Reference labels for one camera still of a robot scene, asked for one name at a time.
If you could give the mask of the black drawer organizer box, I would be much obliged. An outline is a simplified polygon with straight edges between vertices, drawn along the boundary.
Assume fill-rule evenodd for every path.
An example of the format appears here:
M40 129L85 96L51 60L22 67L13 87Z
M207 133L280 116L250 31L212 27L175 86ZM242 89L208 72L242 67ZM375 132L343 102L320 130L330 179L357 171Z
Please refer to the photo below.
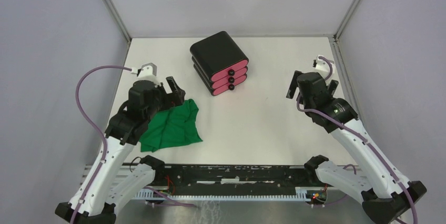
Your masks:
M208 88L210 94L213 74L241 60L248 59L245 53L226 32L220 31L191 45L189 49L194 69Z

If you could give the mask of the pink bottom drawer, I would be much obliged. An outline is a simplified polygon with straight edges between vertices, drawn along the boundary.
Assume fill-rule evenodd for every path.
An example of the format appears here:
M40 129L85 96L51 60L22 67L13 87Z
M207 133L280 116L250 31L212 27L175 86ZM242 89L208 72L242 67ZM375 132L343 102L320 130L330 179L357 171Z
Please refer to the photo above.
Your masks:
M232 83L228 82L216 89L214 89L213 91L211 91L211 94L213 96L217 96L225 91L233 91L235 89L235 87L239 84L241 84L242 82L244 82L247 78L247 75L242 75L241 77L236 78Z

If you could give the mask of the pink drawer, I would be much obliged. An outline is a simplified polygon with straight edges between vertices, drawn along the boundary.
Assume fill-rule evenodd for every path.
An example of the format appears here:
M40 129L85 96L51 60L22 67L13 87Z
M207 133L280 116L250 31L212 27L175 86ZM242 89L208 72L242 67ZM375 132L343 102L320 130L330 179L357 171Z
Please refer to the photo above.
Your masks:
M227 83L233 84L237 78L245 75L247 73L247 71L248 71L248 67L244 67L238 71L235 71L234 75L232 75L232 76L227 75L227 76L223 77L222 79L219 79L219 80L213 82L210 85L210 87L212 89L217 89Z
M228 82L216 89L214 89L213 91L211 91L211 94L213 96L217 96L225 91L233 91L235 89L235 87L239 84L241 84L242 82L244 82L247 78L247 75L242 75L241 77L236 78L232 83Z
M236 72L244 67L246 67L248 65L248 60L244 59L241 60L240 62L237 62L229 67L226 67L224 69L222 69L221 71L213 74L210 78L210 80L212 82L216 82L217 80L220 80L222 78L224 78L225 76L229 76L229 72Z

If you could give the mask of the pink top drawer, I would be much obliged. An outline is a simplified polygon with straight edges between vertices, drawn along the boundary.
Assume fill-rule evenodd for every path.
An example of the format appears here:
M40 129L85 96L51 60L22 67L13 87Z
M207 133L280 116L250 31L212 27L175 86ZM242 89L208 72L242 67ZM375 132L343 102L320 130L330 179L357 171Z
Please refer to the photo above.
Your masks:
M246 67L248 65L248 60L244 59L241 60L240 62L237 62L229 67L226 67L224 69L222 69L221 71L213 74L210 78L210 80L212 82L216 82L217 80L220 80L222 78L224 78L225 76L229 76L229 72L236 72L244 67Z

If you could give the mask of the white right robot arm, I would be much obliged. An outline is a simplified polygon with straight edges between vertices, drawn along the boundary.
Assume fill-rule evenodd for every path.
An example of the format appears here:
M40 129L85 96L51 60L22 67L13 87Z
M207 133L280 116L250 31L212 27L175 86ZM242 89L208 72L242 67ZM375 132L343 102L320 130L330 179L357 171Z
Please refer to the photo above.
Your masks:
M421 181L411 181L383 154L368 135L353 107L335 98L336 80L326 80L316 72L293 74L287 98L296 98L297 109L336 139L359 165L365 177L338 168L318 155L305 163L304 180L310 186L321 182L336 187L361 204L374 223L401 222L412 212L418 223L415 203L427 192Z

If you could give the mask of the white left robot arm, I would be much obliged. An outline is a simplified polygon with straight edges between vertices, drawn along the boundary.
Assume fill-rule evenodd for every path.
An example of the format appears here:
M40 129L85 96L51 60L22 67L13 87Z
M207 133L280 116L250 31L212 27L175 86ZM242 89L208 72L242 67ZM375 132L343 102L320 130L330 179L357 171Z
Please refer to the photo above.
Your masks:
M102 149L79 190L68 202L61 202L55 214L69 223L115 223L118 212L145 185L160 185L166 177L163 161L146 156L136 172L116 187L112 186L119 169L132 152L148 124L160 111L180 106L186 92L172 76L166 77L171 93L163 84L138 80L128 91L128 99L109 120L102 134Z

